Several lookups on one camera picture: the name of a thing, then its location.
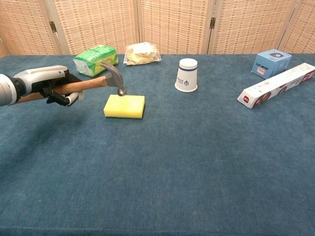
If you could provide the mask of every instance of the blue box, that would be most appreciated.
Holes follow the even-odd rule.
[[[252,73],[264,79],[269,79],[270,77],[284,72],[291,57],[290,54],[276,49],[259,53],[252,67]]]

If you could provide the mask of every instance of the snack package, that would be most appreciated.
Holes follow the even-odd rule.
[[[161,61],[161,55],[158,52],[156,45],[143,42],[128,45],[126,47],[124,64],[140,65],[154,61]]]
[[[100,61],[106,61],[115,65],[118,63],[116,49],[108,45],[97,45],[89,48],[73,59],[77,71],[88,76],[95,76],[105,70],[99,65]]]

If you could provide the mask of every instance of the hammer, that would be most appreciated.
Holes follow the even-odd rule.
[[[124,88],[124,81],[120,71],[108,62],[101,61],[99,64],[106,68],[110,72],[110,74],[91,80],[60,85],[53,88],[53,90],[61,95],[65,95],[73,92],[81,92],[87,89],[110,86],[117,88],[117,93],[119,96],[126,95],[126,89]],[[43,98],[45,97],[43,97],[39,92],[31,93],[25,97],[21,97],[15,104],[39,100]]]

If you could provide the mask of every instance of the hammer head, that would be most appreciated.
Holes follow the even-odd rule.
[[[106,78],[106,82],[108,86],[111,87],[117,87],[118,88],[118,96],[124,96],[127,94],[126,89],[124,88],[124,81],[123,77],[120,73],[120,71],[114,67],[112,64],[106,62],[106,61],[101,61],[99,63],[101,66],[103,66],[105,69],[111,72],[112,76]]]

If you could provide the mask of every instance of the green package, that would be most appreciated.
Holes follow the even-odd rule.
[[[115,65],[118,63],[116,49],[108,45],[97,45],[89,48],[73,59],[77,71],[88,76],[95,76],[105,70],[99,65],[101,61],[106,61]]]

